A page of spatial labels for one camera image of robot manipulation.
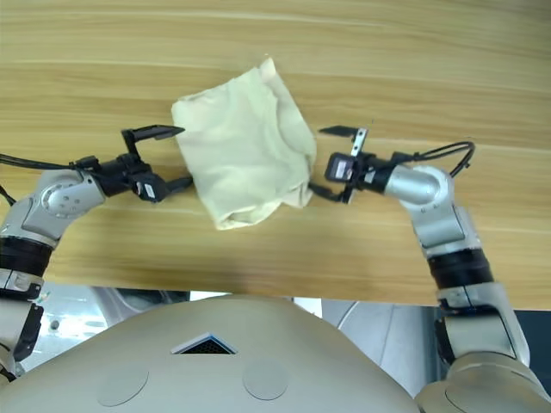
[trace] wooden table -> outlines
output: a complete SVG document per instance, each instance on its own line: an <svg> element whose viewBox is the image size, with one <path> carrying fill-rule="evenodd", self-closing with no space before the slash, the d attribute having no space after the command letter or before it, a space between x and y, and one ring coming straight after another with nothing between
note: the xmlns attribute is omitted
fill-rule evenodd
<svg viewBox="0 0 551 413"><path fill-rule="evenodd" d="M550 3L4 0L0 11L1 152L110 159L124 151L120 129L170 123L179 96L269 55L312 129L375 118L365 149L382 156L472 137L457 198L513 304L551 308ZM322 182L329 155L350 144L318 145ZM173 139L141 149L161 175L184 171ZM0 166L15 197L37 177ZM435 302L406 213L375 194L282 206L234 231L215 231L194 191L157 206L125 194L70 228L47 279Z"/></svg>

